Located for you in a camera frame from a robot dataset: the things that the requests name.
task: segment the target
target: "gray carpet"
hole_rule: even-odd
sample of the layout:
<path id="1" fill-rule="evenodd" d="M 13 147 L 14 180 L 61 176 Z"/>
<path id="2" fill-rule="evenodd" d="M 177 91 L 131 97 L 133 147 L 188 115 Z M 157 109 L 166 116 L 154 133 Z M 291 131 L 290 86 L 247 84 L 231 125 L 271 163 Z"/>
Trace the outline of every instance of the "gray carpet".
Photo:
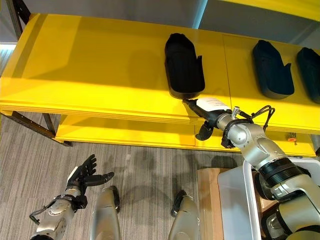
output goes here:
<path id="1" fill-rule="evenodd" d="M 44 125 L 40 114 L 27 115 Z M 5 117 L 1 123 L 1 240 L 29 239 L 37 227 L 29 220 L 29 213 L 59 195 L 74 166 L 90 154 L 96 155 L 99 174 L 115 172 L 105 186 L 119 189 L 118 218 L 124 240 L 167 239 L 173 223 L 170 209 L 174 194 L 184 189 L 198 199 L 196 170 L 232 168 L 242 163 L 236 153 L 93 143 L 65 147 Z M 87 208 L 75 214 L 64 240 L 89 239 L 91 215 L 101 189 L 87 189 Z"/>

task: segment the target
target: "shelf leg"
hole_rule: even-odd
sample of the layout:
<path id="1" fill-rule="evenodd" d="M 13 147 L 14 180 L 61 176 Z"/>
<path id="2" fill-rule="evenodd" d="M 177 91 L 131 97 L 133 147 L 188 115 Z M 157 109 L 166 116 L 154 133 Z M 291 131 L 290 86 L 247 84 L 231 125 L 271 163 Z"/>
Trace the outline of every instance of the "shelf leg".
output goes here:
<path id="1" fill-rule="evenodd" d="M 72 143 L 69 141 L 55 140 L 56 132 L 55 132 L 54 126 L 52 124 L 50 116 L 46 116 L 44 119 L 45 119 L 45 122 L 47 123 L 47 125 L 48 125 L 48 123 L 51 124 L 51 127 L 53 128 L 53 132 L 51 131 L 52 129 L 48 130 L 48 129 L 44 128 L 43 126 L 39 125 L 38 123 L 30 120 L 29 118 L 27 118 L 25 116 L 23 116 L 22 114 L 18 113 L 17 111 L 12 111 L 11 114 L 8 114 L 8 113 L 10 113 L 10 112 L 4 112 L 3 110 L 1 111 L 1 114 L 4 115 L 5 117 L 17 122 L 18 124 L 25 126 L 28 129 L 31 129 L 31 130 L 41 134 L 42 136 L 45 136 L 46 138 L 54 140 L 55 142 L 58 142 L 58 143 L 60 143 L 64 146 L 67 146 L 67 147 L 72 146 Z"/>

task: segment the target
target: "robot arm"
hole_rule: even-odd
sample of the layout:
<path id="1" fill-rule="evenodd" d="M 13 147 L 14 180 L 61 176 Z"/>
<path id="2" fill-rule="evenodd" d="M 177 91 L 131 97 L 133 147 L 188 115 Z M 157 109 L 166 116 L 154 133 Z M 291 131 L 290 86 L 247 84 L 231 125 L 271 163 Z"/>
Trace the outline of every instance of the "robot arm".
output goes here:
<path id="1" fill-rule="evenodd" d="M 269 111 L 267 122 L 261 128 L 253 123 L 254 113 L 250 116 L 238 107 L 231 112 L 217 99 L 202 98 L 183 102 L 198 116 L 205 118 L 205 123 L 196 138 L 203 141 L 211 136 L 214 128 L 222 130 L 221 144 L 225 148 L 239 148 L 244 160 L 260 173 L 270 188 L 270 200 L 280 202 L 278 213 L 269 219 L 268 230 L 271 235 L 274 231 L 271 229 L 272 223 L 274 226 L 281 225 L 283 232 L 291 238 L 298 230 L 308 226 L 320 226 L 320 188 L 265 135 L 265 129 L 274 110 Z M 279 231 L 274 233 L 272 239 L 277 239 L 278 234 Z"/>
<path id="2" fill-rule="evenodd" d="M 68 177 L 63 194 L 55 197 L 47 206 L 30 214 L 31 220 L 38 225 L 31 240 L 61 240 L 75 212 L 87 206 L 85 196 L 87 187 L 104 184 L 115 175 L 113 172 L 94 175 L 96 161 L 93 154 L 81 166 L 76 166 Z M 44 211 L 46 211 L 45 216 L 39 222 L 35 216 Z"/>

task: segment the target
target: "black cable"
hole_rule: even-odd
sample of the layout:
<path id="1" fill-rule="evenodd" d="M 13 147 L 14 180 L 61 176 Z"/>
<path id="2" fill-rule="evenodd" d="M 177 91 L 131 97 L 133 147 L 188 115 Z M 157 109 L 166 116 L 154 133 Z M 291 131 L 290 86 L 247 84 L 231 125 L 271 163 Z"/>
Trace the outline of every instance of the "black cable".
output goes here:
<path id="1" fill-rule="evenodd" d="M 40 219 L 36 219 L 35 216 L 39 215 L 41 213 L 43 213 L 45 210 L 47 210 L 48 208 L 50 208 L 54 203 L 56 202 L 56 199 L 53 199 L 48 205 L 43 206 L 42 208 L 33 211 L 32 213 L 30 213 L 29 218 L 37 225 L 40 224 Z"/>
<path id="2" fill-rule="evenodd" d="M 263 108 L 261 108 L 260 110 L 258 110 L 257 112 L 253 112 L 251 114 L 251 116 L 246 114 L 243 111 L 241 111 L 239 115 L 242 116 L 242 117 L 245 117 L 246 119 L 252 120 L 257 116 L 268 112 L 268 117 L 266 118 L 266 121 L 265 121 L 265 123 L 263 125 L 263 131 L 265 132 L 267 127 L 268 127 L 269 120 L 272 117 L 272 115 L 275 113 L 275 111 L 276 111 L 276 109 L 274 107 L 271 107 L 270 105 L 266 105 Z"/>

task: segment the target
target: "shelf board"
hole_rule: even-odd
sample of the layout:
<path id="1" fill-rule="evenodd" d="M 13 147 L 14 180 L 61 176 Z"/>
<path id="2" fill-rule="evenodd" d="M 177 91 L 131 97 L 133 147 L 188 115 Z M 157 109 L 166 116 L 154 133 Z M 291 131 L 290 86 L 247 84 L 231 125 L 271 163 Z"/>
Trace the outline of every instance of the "shelf board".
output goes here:
<path id="1" fill-rule="evenodd" d="M 224 0 L 320 21 L 319 0 Z"/>
<path id="2" fill-rule="evenodd" d="M 107 143 L 148 147 L 239 152 L 221 146 L 222 132 L 215 130 L 206 141 L 198 141 L 200 127 L 189 124 L 143 122 L 78 115 L 63 115 L 56 134 L 59 141 Z M 308 135 L 297 134 L 297 145 L 288 142 L 285 132 L 267 133 L 290 156 L 314 157 Z"/>
<path id="3" fill-rule="evenodd" d="M 96 17 L 34 14 L 0 79 L 0 107 L 201 125 L 203 119 L 168 91 L 164 47 L 172 33 L 185 34 L 203 55 L 205 90 L 199 97 L 215 97 L 249 113 L 270 104 L 276 108 L 270 130 L 320 134 L 320 107 L 309 100 L 296 64 L 293 96 L 276 101 L 260 93 L 251 59 L 257 39 Z M 272 44 L 285 63 L 295 63 L 301 47 Z M 264 120 L 257 118 L 258 124 Z"/>
<path id="4" fill-rule="evenodd" d="M 258 40 L 234 35 L 224 35 L 223 40 L 232 106 L 254 113 L 265 105 L 271 105 L 275 113 L 268 124 L 270 130 L 320 134 L 320 105 L 308 97 L 298 70 L 296 56 L 301 46 L 270 41 L 280 52 L 283 63 L 291 63 L 294 84 L 291 96 L 271 99 L 262 95 L 255 73 L 252 50 Z M 265 114 L 258 116 L 254 122 L 263 125 L 266 117 Z"/>
<path id="5" fill-rule="evenodd" d="M 4 110 L 190 124 L 168 90 L 165 44 L 185 34 L 203 55 L 202 97 L 231 104 L 223 35 L 96 17 L 35 14 L 1 78 Z"/>

